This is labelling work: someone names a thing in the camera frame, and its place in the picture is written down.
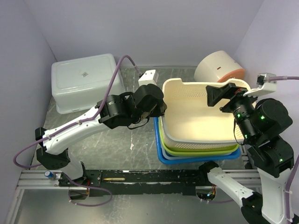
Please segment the cream perforated basket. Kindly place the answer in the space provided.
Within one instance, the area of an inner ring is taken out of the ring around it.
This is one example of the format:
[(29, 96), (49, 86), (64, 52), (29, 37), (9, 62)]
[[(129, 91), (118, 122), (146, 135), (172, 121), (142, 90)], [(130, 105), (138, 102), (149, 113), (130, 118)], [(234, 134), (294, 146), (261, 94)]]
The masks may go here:
[(228, 99), (222, 99), (213, 107), (207, 105), (208, 85), (223, 87), (225, 83), (183, 82), (180, 78), (164, 82), (162, 91), (167, 109), (160, 122), (161, 135), (168, 148), (202, 151), (243, 142), (233, 114), (220, 111)]

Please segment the white translucent plastic bin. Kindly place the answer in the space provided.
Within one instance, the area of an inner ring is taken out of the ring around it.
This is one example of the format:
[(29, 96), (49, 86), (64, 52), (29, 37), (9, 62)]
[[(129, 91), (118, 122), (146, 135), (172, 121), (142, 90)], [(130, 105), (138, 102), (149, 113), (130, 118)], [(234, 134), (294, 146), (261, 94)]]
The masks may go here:
[(102, 54), (56, 62), (51, 67), (51, 91), (60, 114), (89, 110), (104, 98), (116, 62)]

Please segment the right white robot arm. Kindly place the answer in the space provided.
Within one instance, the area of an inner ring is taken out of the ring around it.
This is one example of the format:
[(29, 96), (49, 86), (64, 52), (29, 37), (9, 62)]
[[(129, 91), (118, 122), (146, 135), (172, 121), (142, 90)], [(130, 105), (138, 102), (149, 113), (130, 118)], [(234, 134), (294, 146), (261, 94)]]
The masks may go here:
[(290, 190), (299, 161), (294, 158), (290, 144), (280, 136), (292, 124), (292, 119), (280, 101), (258, 100), (259, 96), (275, 90), (274, 83), (264, 83), (251, 90), (234, 83), (206, 87), (208, 106), (228, 100), (220, 110), (233, 114), (234, 124), (244, 137), (243, 143), (249, 145), (262, 192), (244, 187), (212, 161), (199, 167), (198, 180), (202, 185), (213, 184), (222, 189), (240, 206), (250, 224), (296, 224), (299, 221), (292, 211)]

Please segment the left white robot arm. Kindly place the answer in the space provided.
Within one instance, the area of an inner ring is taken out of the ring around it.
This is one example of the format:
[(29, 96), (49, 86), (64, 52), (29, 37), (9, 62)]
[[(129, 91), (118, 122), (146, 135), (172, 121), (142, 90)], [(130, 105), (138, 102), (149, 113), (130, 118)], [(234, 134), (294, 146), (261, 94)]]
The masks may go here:
[(36, 139), (41, 141), (36, 158), (45, 168), (60, 170), (76, 186), (82, 186), (87, 181), (85, 166), (68, 151), (71, 145), (119, 126), (132, 130), (132, 125), (142, 120), (164, 116), (166, 108), (164, 94), (154, 84), (142, 85), (136, 92), (110, 95), (64, 125), (36, 129)]

